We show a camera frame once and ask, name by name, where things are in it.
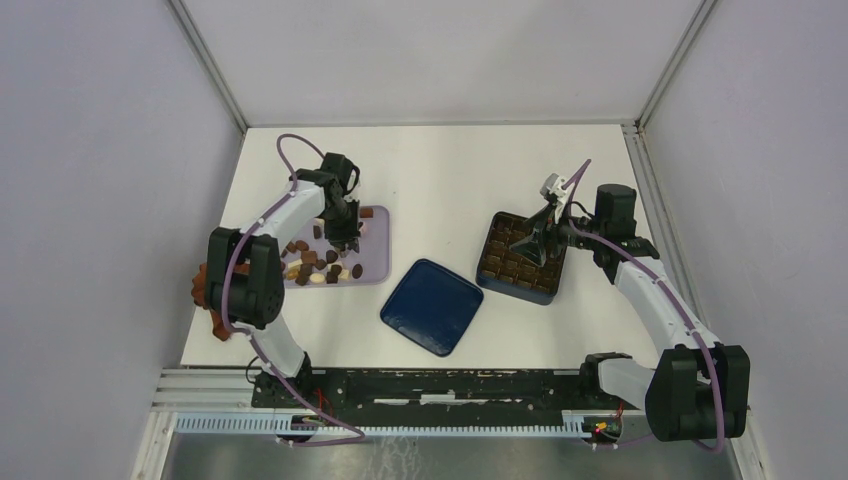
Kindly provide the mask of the pink tongs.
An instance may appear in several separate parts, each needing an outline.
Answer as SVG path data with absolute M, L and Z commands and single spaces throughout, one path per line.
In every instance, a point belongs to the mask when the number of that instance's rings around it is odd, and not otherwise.
M 343 242 L 343 246 L 338 248 L 338 253 L 342 258 L 350 254 L 359 254 L 361 251 L 361 240 L 365 224 L 363 221 L 358 221 L 355 231 L 350 233 L 350 237 Z

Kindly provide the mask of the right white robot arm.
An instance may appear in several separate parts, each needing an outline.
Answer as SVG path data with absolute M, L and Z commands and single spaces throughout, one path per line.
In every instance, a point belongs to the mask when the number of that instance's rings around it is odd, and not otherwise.
M 660 254 L 636 232 L 637 192 L 620 184 L 596 190 L 595 210 L 572 215 L 576 181 L 551 175 L 540 189 L 546 205 L 530 217 L 527 237 L 510 251 L 542 267 L 566 248 L 590 251 L 625 297 L 659 355 L 644 367 L 625 354 L 599 356 L 577 382 L 580 400 L 602 408 L 615 397 L 645 413 L 662 442 L 693 441 L 719 450 L 747 427 L 750 358 L 727 345 L 685 303 L 668 279 Z

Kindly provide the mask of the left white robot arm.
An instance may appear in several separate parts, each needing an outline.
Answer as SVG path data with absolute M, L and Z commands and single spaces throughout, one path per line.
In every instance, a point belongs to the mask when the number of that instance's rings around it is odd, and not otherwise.
M 302 372 L 307 355 L 281 317 L 285 291 L 282 250 L 312 220 L 323 220 L 329 244 L 340 253 L 360 249 L 359 168 L 328 153 L 319 168 L 293 173 L 282 197 L 241 229 L 216 228 L 209 237 L 204 300 L 231 332 L 242 333 L 265 369 L 278 378 L 275 392 L 290 407 L 306 405 L 313 379 Z

